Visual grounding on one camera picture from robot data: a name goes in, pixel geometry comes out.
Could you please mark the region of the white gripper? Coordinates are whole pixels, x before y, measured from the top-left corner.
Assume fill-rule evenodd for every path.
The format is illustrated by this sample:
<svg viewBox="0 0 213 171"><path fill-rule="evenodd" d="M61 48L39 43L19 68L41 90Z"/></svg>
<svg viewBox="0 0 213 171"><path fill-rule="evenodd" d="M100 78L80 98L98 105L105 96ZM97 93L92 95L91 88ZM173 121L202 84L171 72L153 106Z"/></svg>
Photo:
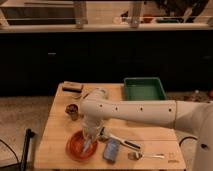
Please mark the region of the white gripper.
<svg viewBox="0 0 213 171"><path fill-rule="evenodd" d="M82 122L83 137L95 141L103 127L102 120L94 117L84 117Z"/></svg>

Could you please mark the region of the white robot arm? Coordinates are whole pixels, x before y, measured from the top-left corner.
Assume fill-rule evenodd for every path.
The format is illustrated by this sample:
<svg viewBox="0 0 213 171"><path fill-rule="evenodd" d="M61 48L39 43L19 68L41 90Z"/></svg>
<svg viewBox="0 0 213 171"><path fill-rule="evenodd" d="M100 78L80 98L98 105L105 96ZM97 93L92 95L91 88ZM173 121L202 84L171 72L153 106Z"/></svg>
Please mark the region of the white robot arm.
<svg viewBox="0 0 213 171"><path fill-rule="evenodd" d="M107 95L95 88L81 102L86 138L95 139L108 118L173 127L197 137L193 171L213 171L213 102L113 101Z"/></svg>

